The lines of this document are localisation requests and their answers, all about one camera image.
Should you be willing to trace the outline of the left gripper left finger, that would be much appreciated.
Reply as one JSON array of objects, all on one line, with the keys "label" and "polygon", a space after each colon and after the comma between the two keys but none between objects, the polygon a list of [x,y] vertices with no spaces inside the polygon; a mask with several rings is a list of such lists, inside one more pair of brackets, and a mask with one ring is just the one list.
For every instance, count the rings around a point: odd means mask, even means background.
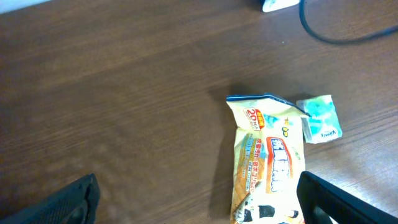
[{"label": "left gripper left finger", "polygon": [[1,220],[1,224],[94,224],[100,188],[88,174],[43,201]]}]

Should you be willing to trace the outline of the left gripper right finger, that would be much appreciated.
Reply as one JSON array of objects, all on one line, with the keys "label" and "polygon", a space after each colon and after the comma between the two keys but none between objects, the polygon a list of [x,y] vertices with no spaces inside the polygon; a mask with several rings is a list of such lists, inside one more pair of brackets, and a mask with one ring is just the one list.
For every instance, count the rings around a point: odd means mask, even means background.
[{"label": "left gripper right finger", "polygon": [[297,197],[305,223],[397,223],[397,218],[303,171]]}]

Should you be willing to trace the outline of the teal tissue pack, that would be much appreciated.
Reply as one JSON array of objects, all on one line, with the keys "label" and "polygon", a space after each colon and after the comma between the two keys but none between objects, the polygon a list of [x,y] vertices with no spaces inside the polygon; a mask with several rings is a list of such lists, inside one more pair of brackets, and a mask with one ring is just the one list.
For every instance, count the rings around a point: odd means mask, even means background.
[{"label": "teal tissue pack", "polygon": [[309,114],[302,119],[306,143],[319,144],[342,137],[343,132],[331,95],[298,100],[297,106]]}]

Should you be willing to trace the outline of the large cream wet-wipes packet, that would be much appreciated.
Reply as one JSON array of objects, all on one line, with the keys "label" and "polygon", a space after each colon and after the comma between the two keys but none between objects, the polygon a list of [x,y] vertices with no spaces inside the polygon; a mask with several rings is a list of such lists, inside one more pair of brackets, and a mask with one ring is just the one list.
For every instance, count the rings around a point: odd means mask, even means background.
[{"label": "large cream wet-wipes packet", "polygon": [[270,93],[229,95],[226,102],[237,125],[231,223],[303,223],[296,190],[308,114]]}]

